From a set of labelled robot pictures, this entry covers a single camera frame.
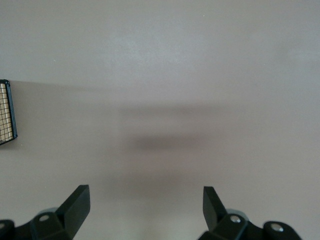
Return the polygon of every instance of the beige surface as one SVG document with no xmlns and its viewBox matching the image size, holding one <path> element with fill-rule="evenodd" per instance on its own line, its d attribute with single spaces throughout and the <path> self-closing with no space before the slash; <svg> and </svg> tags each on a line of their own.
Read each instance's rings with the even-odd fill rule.
<svg viewBox="0 0 320 240">
<path fill-rule="evenodd" d="M 203 186 L 320 239 L 317 0 L 2 0 L 0 218 L 89 184 L 76 240 L 196 240 Z"/>
</svg>

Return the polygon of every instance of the black frame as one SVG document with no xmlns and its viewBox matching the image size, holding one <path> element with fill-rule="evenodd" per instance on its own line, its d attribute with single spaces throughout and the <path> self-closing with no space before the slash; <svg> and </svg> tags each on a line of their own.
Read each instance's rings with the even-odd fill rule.
<svg viewBox="0 0 320 240">
<path fill-rule="evenodd" d="M 9 83 L 8 80 L 3 79 L 3 80 L 0 80 L 0 84 L 5 84 L 6 96 L 7 96 L 10 119 L 11 119 L 11 129 L 12 129 L 12 139 L 10 139 L 10 140 L 0 140 L 0 145 L 2 145 L 2 144 L 6 144 L 6 143 L 8 143 L 8 142 L 10 142 L 12 140 L 15 140 L 18 137 L 18 134 L 17 134 L 17 127 L 16 127 L 14 105 L 13 105 L 12 96 L 11 96 L 10 83 Z"/>
</svg>

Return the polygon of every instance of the black plastic part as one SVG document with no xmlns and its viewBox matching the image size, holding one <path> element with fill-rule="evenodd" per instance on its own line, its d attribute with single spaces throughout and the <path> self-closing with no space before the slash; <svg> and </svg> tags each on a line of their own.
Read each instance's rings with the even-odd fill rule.
<svg viewBox="0 0 320 240">
<path fill-rule="evenodd" d="M 262 229 L 240 215 L 228 214 L 213 187 L 203 189 L 203 215 L 209 231 L 198 240 L 302 240 L 283 222 L 268 221 Z M 239 222 L 233 222 L 231 216 L 237 216 Z M 272 224 L 280 225 L 281 231 L 273 229 Z"/>
<path fill-rule="evenodd" d="M 80 185 L 55 212 L 44 212 L 15 228 L 0 220 L 0 240 L 72 240 L 90 211 L 88 185 Z"/>
<path fill-rule="evenodd" d="M 80 185 L 55 211 L 63 228 L 73 238 L 90 212 L 88 185 Z"/>
<path fill-rule="evenodd" d="M 12 238 L 15 234 L 15 223 L 11 220 L 0 220 L 0 240 Z"/>
<path fill-rule="evenodd" d="M 8 100 L 9 113 L 10 113 L 10 118 L 11 118 L 12 136 L 13 136 L 12 139 L 7 140 L 7 141 L 1 141 L 0 140 L 0 145 L 2 145 L 2 144 L 6 144 L 6 143 L 8 143 L 10 141 L 15 140 L 18 137 L 18 134 L 17 134 L 17 127 L 16 127 L 16 118 L 15 118 L 14 105 L 13 105 L 12 96 L 11 96 L 10 83 L 6 79 L 2 79 L 2 80 L 0 79 L 0 84 L 5 84 L 6 96 L 7 96 L 7 100 Z"/>
<path fill-rule="evenodd" d="M 231 217 L 233 216 L 238 217 L 239 222 L 231 221 Z M 239 240 L 246 227 L 247 221 L 242 216 L 236 214 L 227 214 L 219 222 L 212 233 L 221 239 Z"/>
<path fill-rule="evenodd" d="M 30 221 L 30 229 L 33 240 L 72 240 L 53 212 L 36 216 Z"/>
<path fill-rule="evenodd" d="M 218 194 L 212 186 L 203 188 L 203 215 L 209 231 L 213 231 L 218 222 L 227 214 Z"/>
<path fill-rule="evenodd" d="M 272 229 L 272 224 L 278 224 L 282 227 L 283 231 L 275 231 Z M 279 222 L 279 221 L 267 221 L 263 225 L 263 230 L 266 233 L 266 235 L 269 236 L 271 240 L 301 240 L 299 235 L 296 233 L 296 231 L 290 227 L 289 225 Z"/>
</svg>

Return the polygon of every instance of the metal screw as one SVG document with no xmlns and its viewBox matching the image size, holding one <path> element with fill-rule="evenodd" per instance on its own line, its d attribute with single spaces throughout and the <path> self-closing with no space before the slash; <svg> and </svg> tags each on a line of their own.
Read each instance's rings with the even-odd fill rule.
<svg viewBox="0 0 320 240">
<path fill-rule="evenodd" d="M 232 215 L 232 216 L 230 217 L 230 220 L 231 220 L 232 222 L 236 223 L 236 224 L 238 224 L 238 223 L 241 222 L 240 218 L 239 218 L 238 216 L 236 216 L 236 215 Z"/>
<path fill-rule="evenodd" d="M 40 218 L 39 218 L 39 221 L 40 222 L 44 222 L 44 221 L 46 221 L 46 220 L 48 220 L 49 219 L 49 215 L 43 215 L 43 216 L 41 216 Z"/>
<path fill-rule="evenodd" d="M 277 232 L 283 232 L 284 231 L 284 228 L 281 225 L 277 224 L 277 223 L 272 223 L 271 224 L 271 228 L 273 230 L 277 231 Z"/>
</svg>

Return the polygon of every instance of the metal mesh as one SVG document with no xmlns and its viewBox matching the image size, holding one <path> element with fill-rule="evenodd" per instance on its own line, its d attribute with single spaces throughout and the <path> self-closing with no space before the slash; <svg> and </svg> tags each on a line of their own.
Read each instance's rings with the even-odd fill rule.
<svg viewBox="0 0 320 240">
<path fill-rule="evenodd" d="M 7 88 L 0 84 L 0 144 L 14 138 L 11 115 L 7 96 Z"/>
</svg>

